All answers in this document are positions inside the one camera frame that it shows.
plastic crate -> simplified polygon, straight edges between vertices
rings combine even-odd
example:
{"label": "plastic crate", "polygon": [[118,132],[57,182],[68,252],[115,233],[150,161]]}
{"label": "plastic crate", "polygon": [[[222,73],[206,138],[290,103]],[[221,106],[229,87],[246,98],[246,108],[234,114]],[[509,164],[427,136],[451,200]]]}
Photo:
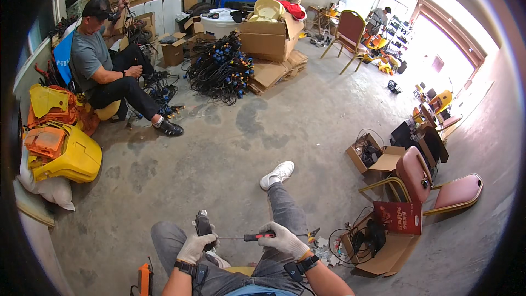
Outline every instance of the plastic crate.
{"label": "plastic crate", "polygon": [[389,81],[389,83],[387,84],[387,88],[389,88],[389,90],[395,94],[402,93],[402,89],[400,88],[400,86],[397,85],[397,83],[394,80]]}

pink chair seat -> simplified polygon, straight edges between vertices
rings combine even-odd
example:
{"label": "pink chair seat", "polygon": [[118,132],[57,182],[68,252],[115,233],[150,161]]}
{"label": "pink chair seat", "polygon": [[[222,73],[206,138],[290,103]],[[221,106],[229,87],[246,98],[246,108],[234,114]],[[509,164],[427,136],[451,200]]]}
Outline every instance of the pink chair seat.
{"label": "pink chair seat", "polygon": [[476,174],[467,175],[444,184],[440,188],[434,209],[469,202],[477,197],[481,187],[482,181]]}

black pants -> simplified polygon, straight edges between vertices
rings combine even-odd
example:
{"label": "black pants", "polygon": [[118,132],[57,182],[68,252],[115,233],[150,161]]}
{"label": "black pants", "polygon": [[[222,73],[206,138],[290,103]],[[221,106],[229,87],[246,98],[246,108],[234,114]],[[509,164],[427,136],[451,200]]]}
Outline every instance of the black pants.
{"label": "black pants", "polygon": [[[141,50],[135,44],[130,44],[122,52],[117,53],[113,59],[113,71],[128,70],[131,66],[142,66],[142,73],[151,75],[154,67],[148,62]],[[141,89],[137,79],[126,76],[105,85],[95,87],[88,102],[94,109],[102,109],[110,103],[124,99],[146,119],[151,120],[159,111],[159,105]]]}

wristband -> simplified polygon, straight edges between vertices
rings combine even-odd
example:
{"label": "wristband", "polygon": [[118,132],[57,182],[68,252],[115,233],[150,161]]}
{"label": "wristband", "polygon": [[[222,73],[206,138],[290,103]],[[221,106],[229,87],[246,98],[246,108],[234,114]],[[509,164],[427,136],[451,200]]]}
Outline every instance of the wristband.
{"label": "wristband", "polygon": [[197,267],[187,262],[175,261],[174,267],[177,267],[179,271],[189,274],[192,278],[195,278]]}

hand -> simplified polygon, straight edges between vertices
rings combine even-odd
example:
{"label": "hand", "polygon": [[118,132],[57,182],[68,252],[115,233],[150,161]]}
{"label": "hand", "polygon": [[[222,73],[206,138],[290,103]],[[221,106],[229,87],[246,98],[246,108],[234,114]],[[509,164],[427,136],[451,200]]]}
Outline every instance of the hand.
{"label": "hand", "polygon": [[279,225],[276,222],[269,222],[259,229],[259,233],[273,230],[276,233],[275,238],[259,238],[258,244],[264,247],[273,247],[277,250],[291,254],[294,260],[297,261],[302,258],[309,250],[309,246],[304,244],[286,227]]}
{"label": "hand", "polygon": [[132,66],[128,70],[124,71],[127,76],[132,76],[134,78],[139,78],[142,74],[142,66]]}
{"label": "hand", "polygon": [[206,245],[216,240],[213,234],[202,235],[193,234],[186,239],[185,244],[182,245],[181,251],[177,254],[178,261],[185,261],[187,263],[196,265],[197,261],[202,256],[202,251]]}
{"label": "hand", "polygon": [[119,8],[119,12],[122,12],[122,10],[124,10],[124,5],[127,4],[129,5],[130,3],[130,0],[119,0],[119,4],[118,4],[118,8]]}

